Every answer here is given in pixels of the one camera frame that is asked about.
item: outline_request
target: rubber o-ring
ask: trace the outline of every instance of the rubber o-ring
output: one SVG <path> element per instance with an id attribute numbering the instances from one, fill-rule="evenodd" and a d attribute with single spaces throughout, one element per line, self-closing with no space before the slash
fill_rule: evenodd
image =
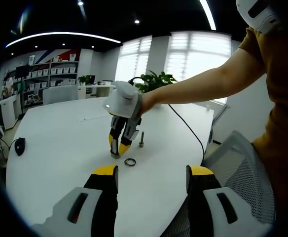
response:
<path id="1" fill-rule="evenodd" d="M 136 164 L 136 161 L 135 161 L 133 158 L 127 158 L 127 159 L 124 161 L 124 163 L 125 163 L 126 166 L 132 167 L 132 166 L 134 166 L 134 165 Z"/>

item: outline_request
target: window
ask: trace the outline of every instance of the window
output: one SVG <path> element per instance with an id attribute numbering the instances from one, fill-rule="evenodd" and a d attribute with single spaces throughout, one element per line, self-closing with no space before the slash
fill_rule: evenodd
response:
<path id="1" fill-rule="evenodd" d="M 172 33 L 165 71 L 178 81 L 224 64 L 231 56 L 230 36 L 212 32 Z M 215 99 L 226 103 L 227 98 Z"/>
<path id="2" fill-rule="evenodd" d="M 129 81 L 146 73 L 148 53 L 152 36 L 123 44 L 115 74 L 115 80 Z"/>

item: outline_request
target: green leaves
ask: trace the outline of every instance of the green leaves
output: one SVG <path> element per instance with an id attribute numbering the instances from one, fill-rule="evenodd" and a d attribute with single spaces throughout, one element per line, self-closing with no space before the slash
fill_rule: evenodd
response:
<path id="1" fill-rule="evenodd" d="M 176 79 L 173 78 L 171 74 L 165 74 L 165 72 L 161 72 L 160 75 L 157 75 L 155 72 L 150 71 L 150 74 L 141 75 L 141 78 L 144 81 L 144 84 L 136 84 L 135 86 L 141 91 L 142 93 L 146 93 L 157 88 L 160 88 L 165 85 L 173 84 Z"/>

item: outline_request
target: oval table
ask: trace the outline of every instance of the oval table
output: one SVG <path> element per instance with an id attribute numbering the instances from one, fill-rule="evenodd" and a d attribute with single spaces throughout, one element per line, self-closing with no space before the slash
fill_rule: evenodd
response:
<path id="1" fill-rule="evenodd" d="M 6 187 L 28 225 L 43 223 L 53 205 L 75 187 L 83 187 L 100 166 L 119 166 L 116 237 L 156 237 L 170 224 L 186 197 L 186 165 L 200 165 L 198 140 L 169 108 L 144 114 L 140 133 L 120 158 L 110 156 L 111 115 L 105 98 L 67 101 L 29 109 L 14 139 L 26 138 L 19 157 L 10 150 Z M 173 105 L 206 148 L 213 111 L 195 104 Z M 145 131 L 144 147 L 139 147 Z M 136 165 L 127 167 L 126 158 Z"/>

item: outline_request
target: metal bolt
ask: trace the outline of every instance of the metal bolt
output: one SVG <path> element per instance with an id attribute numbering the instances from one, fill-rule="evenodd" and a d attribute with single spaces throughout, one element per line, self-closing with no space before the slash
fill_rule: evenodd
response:
<path id="1" fill-rule="evenodd" d="M 139 142 L 139 147 L 143 147 L 144 146 L 144 132 L 142 132 L 142 135 L 141 135 L 141 141 Z"/>

